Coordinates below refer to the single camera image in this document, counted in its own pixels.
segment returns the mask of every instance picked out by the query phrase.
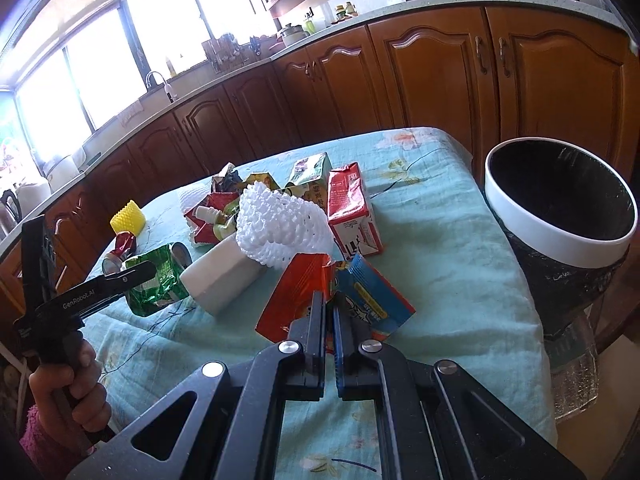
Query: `pink sleeve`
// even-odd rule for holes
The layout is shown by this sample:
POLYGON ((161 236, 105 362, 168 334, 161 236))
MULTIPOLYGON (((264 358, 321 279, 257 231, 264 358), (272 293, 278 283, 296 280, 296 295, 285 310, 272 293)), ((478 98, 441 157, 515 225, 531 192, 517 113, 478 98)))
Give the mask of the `pink sleeve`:
POLYGON ((29 410, 27 429, 20 445, 46 480, 64 480, 82 456, 53 440, 40 425, 38 407, 29 410))

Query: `table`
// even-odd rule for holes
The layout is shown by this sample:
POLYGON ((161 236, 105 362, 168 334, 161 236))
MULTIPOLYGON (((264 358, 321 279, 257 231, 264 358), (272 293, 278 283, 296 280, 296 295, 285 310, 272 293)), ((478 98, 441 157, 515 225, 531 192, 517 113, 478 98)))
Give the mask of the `table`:
MULTIPOLYGON (((388 341, 412 360, 459 362, 555 444, 540 320, 515 256, 468 172, 468 153, 441 130, 409 128, 332 140, 238 169, 243 178, 269 171, 283 185, 296 160, 319 152, 327 152, 334 167, 358 161, 385 245, 383 254, 368 259, 416 309, 388 341)), ((139 252, 175 241, 194 259, 209 249, 188 241, 175 190, 143 211, 139 252)), ((100 273, 100 261, 90 277, 100 273)), ((147 318, 119 300, 86 320, 84 336, 104 363, 112 422, 129 424, 205 362, 232 365, 267 346, 254 327, 280 274, 268 269, 215 317, 187 298, 147 318)), ((338 399, 333 361, 326 366, 320 402, 287 403, 277 478, 379 475, 335 461, 380 471, 372 402, 338 399)))

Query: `finger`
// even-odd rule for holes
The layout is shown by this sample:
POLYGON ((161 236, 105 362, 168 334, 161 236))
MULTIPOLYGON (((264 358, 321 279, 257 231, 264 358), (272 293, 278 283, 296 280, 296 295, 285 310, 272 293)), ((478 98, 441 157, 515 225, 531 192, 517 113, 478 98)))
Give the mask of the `finger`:
POLYGON ((109 423, 110 418, 111 406, 108 402, 105 402, 100 413, 94 416, 94 418, 92 418, 88 423, 83 424, 82 427, 89 433, 95 433, 96 431, 103 430, 109 423))
POLYGON ((80 350, 78 352, 78 361, 81 366, 87 368, 88 365, 95 359, 95 350, 86 339, 82 339, 80 350))
POLYGON ((92 361, 87 368, 80 368, 76 372, 76 377, 69 386, 69 392, 76 399, 82 399, 88 394, 98 382, 102 364, 98 361, 92 361))
POLYGON ((56 403, 51 397, 53 390, 69 386, 74 380, 74 371, 68 365, 40 365, 29 376, 29 386, 33 399, 40 411, 54 409, 56 403))
POLYGON ((100 383, 94 386, 80 403, 74 408, 71 413, 74 421, 80 426, 87 424, 101 411, 104 403, 107 401, 107 390, 100 383))

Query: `countertop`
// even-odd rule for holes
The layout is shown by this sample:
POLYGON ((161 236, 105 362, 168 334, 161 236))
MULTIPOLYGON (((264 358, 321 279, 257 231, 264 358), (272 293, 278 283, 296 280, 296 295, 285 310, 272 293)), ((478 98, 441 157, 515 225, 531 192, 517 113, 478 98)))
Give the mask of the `countertop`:
MULTIPOLYGON (((111 153, 117 150, 121 145, 127 142, 131 137, 133 137, 140 130, 144 129, 146 126, 155 121, 158 117, 164 115, 167 112, 170 112, 174 108, 180 106, 184 102, 193 98, 197 94, 209 89, 213 88, 220 83, 225 82, 232 77, 235 77, 241 73, 247 72, 252 68, 256 68, 258 66, 270 63, 282 56, 286 56, 291 52, 303 48, 305 45, 309 43, 313 43, 316 40, 320 40, 336 32, 344 31, 352 27, 357 27, 360 25, 364 25, 366 23, 372 22, 373 20, 379 20, 380 18, 386 18, 389 16, 393 16, 395 14, 401 14, 403 12, 408 12, 411 10, 418 9, 427 9, 429 7, 443 7, 443 6, 454 6, 454 5, 462 5, 462 4, 491 4, 491 3, 499 3, 499 4, 516 4, 521 6, 535 6, 535 7, 548 7, 553 10, 563 10, 565 12, 572 12, 574 14, 578 14, 581 16, 587 16, 589 18, 593 18, 595 20, 599 20, 600 22, 607 23, 617 28, 623 29, 623 25, 611 12, 607 12, 606 10, 600 9, 599 7, 594 7, 589 4, 585 4, 582 2, 576 2, 575 0, 411 0, 409 2, 402 2, 400 4, 395 4, 388 7, 382 7, 381 9, 372 10, 371 12, 366 12, 356 18, 351 18, 349 20, 345 20, 343 22, 337 23, 336 25, 332 25, 331 27, 325 28, 312 34, 308 38, 301 40, 287 48, 281 50, 279 53, 274 54, 271 57, 260 60, 251 65, 243 66, 238 70, 234 70, 233 72, 229 72, 219 78, 214 79, 206 83, 205 85, 196 88, 195 90, 189 92, 187 95, 180 97, 171 105, 167 106, 160 110, 157 114, 152 115, 146 121, 144 121, 139 126, 132 129, 127 135, 122 137, 118 142, 116 142, 113 146, 110 147, 106 152, 104 152, 100 158, 98 158, 91 166, 89 166, 84 171, 81 171, 80 175, 76 176, 71 182, 68 182, 62 188, 53 193, 49 198, 47 198, 44 202, 42 202, 36 209, 34 209, 31 213, 29 213, 25 220, 29 220, 35 218, 39 214, 41 214, 44 210, 46 210, 51 204, 53 204, 60 196, 65 194, 69 189, 71 189, 75 184, 80 182, 84 177, 89 174, 98 164, 100 164, 103 160, 105 160, 111 153)), ((20 224, 16 226, 4 240, 0 242, 0 254, 4 256, 4 253, 12 247, 15 242, 15 239, 18 237, 20 233, 20 224)))

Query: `white bin rim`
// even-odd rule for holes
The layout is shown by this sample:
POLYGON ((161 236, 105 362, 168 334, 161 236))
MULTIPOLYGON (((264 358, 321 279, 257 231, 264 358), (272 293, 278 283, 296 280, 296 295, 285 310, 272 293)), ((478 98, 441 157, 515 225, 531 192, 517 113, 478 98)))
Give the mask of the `white bin rim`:
POLYGON ((626 248, 628 248, 630 240, 638 227, 638 206, 636 200, 631 193, 631 189, 620 174, 598 156, 564 140, 550 139, 548 137, 518 137, 516 139, 505 140, 497 146, 494 146, 484 161, 484 193, 489 206, 491 206, 498 215, 504 226, 515 236, 537 252, 574 267, 599 269, 612 265, 624 256, 626 248), (495 152, 508 144, 531 140, 564 144, 565 146, 585 153, 607 168, 620 181, 631 198, 631 203, 634 208, 634 220, 628 233, 612 240, 585 238, 538 218, 507 195, 497 185, 492 175, 490 169, 492 157, 495 152))

